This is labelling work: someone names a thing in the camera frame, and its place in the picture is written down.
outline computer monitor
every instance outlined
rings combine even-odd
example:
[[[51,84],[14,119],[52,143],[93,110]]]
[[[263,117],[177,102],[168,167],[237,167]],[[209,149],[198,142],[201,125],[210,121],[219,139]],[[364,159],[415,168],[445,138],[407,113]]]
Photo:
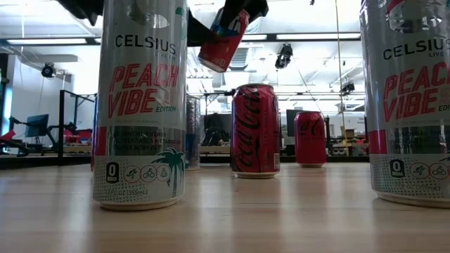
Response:
[[[47,135],[47,126],[49,124],[49,115],[37,115],[27,118],[27,126],[25,130],[25,137],[40,137]]]

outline desk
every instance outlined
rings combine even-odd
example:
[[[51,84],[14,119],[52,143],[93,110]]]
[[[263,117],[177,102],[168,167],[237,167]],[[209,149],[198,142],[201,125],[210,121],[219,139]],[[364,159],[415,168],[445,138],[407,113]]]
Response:
[[[0,252],[450,252],[450,210],[379,200],[364,163],[268,180],[211,164],[149,212],[100,209],[91,180],[89,165],[0,171]]]

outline spotlight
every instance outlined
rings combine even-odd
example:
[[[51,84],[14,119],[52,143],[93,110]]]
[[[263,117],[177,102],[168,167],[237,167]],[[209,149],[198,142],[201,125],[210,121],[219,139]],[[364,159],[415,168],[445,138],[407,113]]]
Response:
[[[46,63],[42,68],[41,74],[43,77],[54,78],[56,76],[56,70],[53,63]]]
[[[277,69],[283,69],[288,66],[290,63],[290,57],[293,56],[293,48],[290,44],[283,44],[281,47],[280,53],[278,53],[278,57],[275,62],[275,67]]]

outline fluorescent light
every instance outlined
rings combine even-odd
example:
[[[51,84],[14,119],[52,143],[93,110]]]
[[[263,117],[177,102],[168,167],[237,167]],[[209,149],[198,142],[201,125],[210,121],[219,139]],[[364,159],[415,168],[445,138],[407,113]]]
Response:
[[[277,95],[277,96],[296,96],[297,93],[294,93],[294,92],[276,92],[275,95]]]
[[[264,45],[262,43],[243,42],[239,44],[239,48],[264,48]]]
[[[8,39],[11,45],[85,44],[86,39]]]
[[[243,41],[245,40],[265,40],[267,39],[267,35],[265,34],[245,34],[242,38]]]
[[[340,33],[340,39],[358,39],[361,34],[355,33]],[[276,39],[338,39],[337,33],[320,33],[320,34],[280,34],[276,35]]]

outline nutrition icons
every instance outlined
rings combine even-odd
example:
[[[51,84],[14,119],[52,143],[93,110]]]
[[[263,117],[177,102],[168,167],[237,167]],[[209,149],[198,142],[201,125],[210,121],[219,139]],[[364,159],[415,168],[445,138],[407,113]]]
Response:
[[[165,182],[170,179],[172,170],[166,164],[146,165],[142,169],[137,166],[128,166],[123,173],[124,180],[128,183],[137,183],[142,180],[144,183],[152,183],[155,179]]]
[[[430,175],[435,179],[446,179],[449,176],[449,168],[442,163],[435,163],[430,166]]]
[[[140,179],[140,171],[141,170],[134,165],[127,167],[124,171],[125,181],[128,183],[136,183]]]
[[[410,172],[418,179],[426,179],[430,175],[428,165],[421,162],[411,165]]]
[[[449,177],[449,168],[442,163],[431,164],[430,166],[421,162],[411,165],[409,168],[411,175],[418,179],[426,179],[431,176],[434,179],[446,179]]]
[[[165,182],[170,179],[171,173],[170,168],[167,165],[161,165],[157,168],[157,179],[159,181]]]
[[[147,165],[144,168],[142,168],[141,178],[144,182],[151,183],[156,179],[156,173],[157,172],[155,167]]]

